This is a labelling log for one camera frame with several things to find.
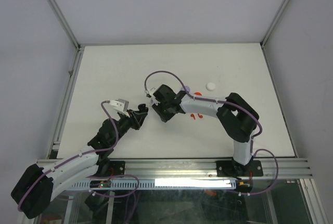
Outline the black earbud charging case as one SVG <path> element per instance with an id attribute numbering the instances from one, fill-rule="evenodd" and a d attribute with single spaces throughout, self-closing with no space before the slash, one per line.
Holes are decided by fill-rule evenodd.
<path id="1" fill-rule="evenodd" d="M 148 107 L 146 106 L 146 104 L 139 104 L 138 105 L 138 110 L 140 113 L 148 113 Z"/>

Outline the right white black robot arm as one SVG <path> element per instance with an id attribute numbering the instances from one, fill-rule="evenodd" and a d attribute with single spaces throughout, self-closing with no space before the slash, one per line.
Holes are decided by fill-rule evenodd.
<path id="1" fill-rule="evenodd" d="M 204 98 L 188 94 L 185 90 L 175 93 L 162 84 L 148 91 L 147 96 L 162 122 L 177 114 L 199 114 L 218 119 L 234 141 L 234 173 L 244 176 L 251 170 L 252 133 L 259 126 L 259 115 L 239 94 L 231 93 L 223 100 Z"/>

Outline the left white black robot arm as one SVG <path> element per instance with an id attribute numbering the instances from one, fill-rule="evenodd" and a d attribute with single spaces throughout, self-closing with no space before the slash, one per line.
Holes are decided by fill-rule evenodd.
<path id="1" fill-rule="evenodd" d="M 18 211 L 33 219 L 76 182 L 90 176 L 105 176 L 109 170 L 108 156 L 119 140 L 130 129 L 139 130 L 147 115 L 148 107 L 140 104 L 137 110 L 119 114 L 119 120 L 106 119 L 97 134 L 74 156 L 48 166 L 30 165 L 10 194 Z"/>

